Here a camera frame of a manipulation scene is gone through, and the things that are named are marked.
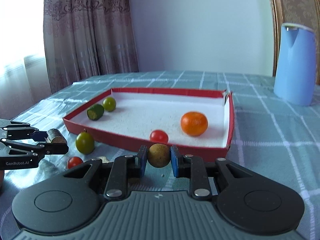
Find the tablecloth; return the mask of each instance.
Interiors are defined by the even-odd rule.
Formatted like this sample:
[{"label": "tablecloth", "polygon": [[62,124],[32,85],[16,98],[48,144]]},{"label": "tablecloth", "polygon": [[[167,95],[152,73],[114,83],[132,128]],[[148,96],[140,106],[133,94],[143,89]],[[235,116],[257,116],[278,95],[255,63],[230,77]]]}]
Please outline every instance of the tablecloth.
[{"label": "tablecloth", "polygon": [[[14,196],[21,189],[64,171],[71,156],[87,160],[104,155],[113,161],[129,153],[97,143],[95,151],[84,157],[76,150],[76,135],[67,131],[62,117],[111,87],[171,87],[233,91],[235,130],[227,158],[297,191],[305,202],[298,232],[306,239],[320,239],[320,87],[315,88],[312,105],[302,107],[277,98],[273,85],[274,78],[256,75],[123,73],[75,82],[42,100],[14,120],[28,122],[39,130],[59,129],[70,151],[66,155],[46,156],[36,169],[6,171],[0,191],[0,236],[9,240],[18,230],[11,212]],[[215,192],[211,178],[210,183]],[[157,169],[148,164],[145,178],[132,189],[188,190],[188,179],[175,179],[171,165]]]}]

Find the metal pin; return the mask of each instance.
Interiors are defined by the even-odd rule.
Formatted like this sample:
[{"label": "metal pin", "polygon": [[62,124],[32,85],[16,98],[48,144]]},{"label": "metal pin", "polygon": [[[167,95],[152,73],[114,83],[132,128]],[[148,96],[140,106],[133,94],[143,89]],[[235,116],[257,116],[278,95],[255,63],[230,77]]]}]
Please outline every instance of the metal pin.
[{"label": "metal pin", "polygon": [[206,197],[210,194],[210,191],[205,188],[198,188],[195,190],[195,195],[198,197]]},{"label": "metal pin", "polygon": [[122,191],[119,189],[111,189],[107,191],[106,195],[108,197],[120,197],[122,195]]}]

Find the wooden cylinder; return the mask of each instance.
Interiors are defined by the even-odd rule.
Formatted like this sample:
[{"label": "wooden cylinder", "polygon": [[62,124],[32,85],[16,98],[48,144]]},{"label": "wooden cylinder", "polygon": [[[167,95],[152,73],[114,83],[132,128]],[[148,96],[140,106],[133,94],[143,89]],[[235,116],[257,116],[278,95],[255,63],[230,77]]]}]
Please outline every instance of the wooden cylinder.
[{"label": "wooden cylinder", "polygon": [[64,136],[60,133],[57,129],[50,129],[47,131],[48,139],[46,140],[49,143],[67,143],[67,140],[64,138]]}]

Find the kettle lid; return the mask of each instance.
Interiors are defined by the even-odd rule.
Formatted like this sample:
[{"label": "kettle lid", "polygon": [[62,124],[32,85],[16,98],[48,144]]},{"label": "kettle lid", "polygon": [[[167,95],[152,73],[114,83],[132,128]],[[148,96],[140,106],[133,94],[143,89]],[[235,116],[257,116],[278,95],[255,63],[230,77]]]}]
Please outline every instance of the kettle lid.
[{"label": "kettle lid", "polygon": [[307,27],[307,26],[304,26],[302,24],[297,24],[297,23],[283,23],[281,26],[285,27],[287,30],[290,30],[292,28],[295,28],[295,29],[303,29],[303,30],[306,30],[306,31],[309,31],[309,32],[312,32],[314,33],[313,29]]}]

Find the blue electric kettle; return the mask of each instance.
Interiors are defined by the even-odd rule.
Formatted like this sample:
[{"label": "blue electric kettle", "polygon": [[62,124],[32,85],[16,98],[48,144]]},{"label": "blue electric kettle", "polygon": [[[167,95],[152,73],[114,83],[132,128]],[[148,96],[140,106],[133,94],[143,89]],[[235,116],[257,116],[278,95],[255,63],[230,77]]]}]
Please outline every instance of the blue electric kettle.
[{"label": "blue electric kettle", "polygon": [[309,106],[315,81],[314,31],[300,24],[282,24],[274,93],[290,103]]}]

